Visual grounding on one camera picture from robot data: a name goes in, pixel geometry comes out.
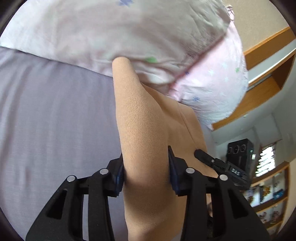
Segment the tan fleece garment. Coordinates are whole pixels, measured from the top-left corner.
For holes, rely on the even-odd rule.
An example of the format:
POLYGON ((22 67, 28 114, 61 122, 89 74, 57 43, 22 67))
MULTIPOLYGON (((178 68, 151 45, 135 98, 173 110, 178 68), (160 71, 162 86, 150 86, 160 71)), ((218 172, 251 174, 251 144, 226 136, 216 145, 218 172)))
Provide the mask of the tan fleece garment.
POLYGON ((206 150, 193 110, 143 85, 131 62, 112 63, 116 121, 125 167, 125 221, 129 240, 172 240, 182 230, 186 198, 175 195, 168 149, 205 176, 217 173, 194 157, 206 150))

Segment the window with bars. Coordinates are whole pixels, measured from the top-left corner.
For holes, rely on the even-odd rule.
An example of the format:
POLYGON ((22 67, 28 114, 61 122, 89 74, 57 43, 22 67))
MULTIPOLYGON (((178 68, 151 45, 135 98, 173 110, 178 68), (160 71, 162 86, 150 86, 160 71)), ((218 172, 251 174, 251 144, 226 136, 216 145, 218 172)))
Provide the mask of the window with bars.
POLYGON ((275 167, 275 144, 273 144, 264 148, 260 153, 255 177, 260 177, 273 170, 275 167))

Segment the lavender bed sheet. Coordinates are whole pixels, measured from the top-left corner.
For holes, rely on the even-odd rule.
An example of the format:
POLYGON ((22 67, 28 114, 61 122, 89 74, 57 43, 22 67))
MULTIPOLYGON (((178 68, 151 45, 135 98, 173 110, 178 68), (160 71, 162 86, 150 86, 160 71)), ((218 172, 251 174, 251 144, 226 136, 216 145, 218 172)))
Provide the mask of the lavender bed sheet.
POLYGON ((66 177, 120 153, 110 77, 1 48, 1 209, 20 237, 66 177))

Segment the wooden wall cabinet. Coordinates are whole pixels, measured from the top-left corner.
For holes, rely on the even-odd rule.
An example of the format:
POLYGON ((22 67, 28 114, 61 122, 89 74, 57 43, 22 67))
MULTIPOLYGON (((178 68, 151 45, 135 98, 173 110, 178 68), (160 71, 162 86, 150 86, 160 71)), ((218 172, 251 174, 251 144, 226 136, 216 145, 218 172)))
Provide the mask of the wooden wall cabinet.
POLYGON ((244 52, 250 78, 248 91, 236 110, 213 124, 218 130, 261 106, 280 92, 295 60, 295 35, 286 27, 244 52))

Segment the wooden display shelf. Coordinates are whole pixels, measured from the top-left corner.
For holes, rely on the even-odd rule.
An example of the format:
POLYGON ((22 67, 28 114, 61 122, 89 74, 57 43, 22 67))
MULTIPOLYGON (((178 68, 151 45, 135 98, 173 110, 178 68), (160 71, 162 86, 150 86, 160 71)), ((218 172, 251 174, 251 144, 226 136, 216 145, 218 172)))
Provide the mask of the wooden display shelf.
POLYGON ((290 164, 284 161, 271 171, 254 178, 249 190, 243 192, 271 239, 276 237, 283 223, 289 185, 290 164))

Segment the white floral pillow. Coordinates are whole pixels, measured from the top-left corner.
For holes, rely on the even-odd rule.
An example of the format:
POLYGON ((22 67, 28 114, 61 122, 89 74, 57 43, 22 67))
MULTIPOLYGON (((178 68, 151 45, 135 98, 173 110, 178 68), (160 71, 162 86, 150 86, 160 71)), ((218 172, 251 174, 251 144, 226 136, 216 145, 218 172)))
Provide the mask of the white floral pillow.
POLYGON ((173 82, 222 38, 222 1, 27 1, 1 46, 111 76, 128 58, 140 80, 173 82))

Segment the pink floral pillow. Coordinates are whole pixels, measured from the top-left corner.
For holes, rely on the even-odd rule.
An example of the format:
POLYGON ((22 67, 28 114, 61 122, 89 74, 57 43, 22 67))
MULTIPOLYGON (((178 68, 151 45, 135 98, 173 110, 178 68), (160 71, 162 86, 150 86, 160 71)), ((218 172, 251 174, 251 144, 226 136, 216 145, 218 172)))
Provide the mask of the pink floral pillow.
POLYGON ((248 71, 234 10, 226 7, 230 24, 225 36, 174 84, 168 96, 191 107, 210 130, 231 116, 248 89, 248 71))

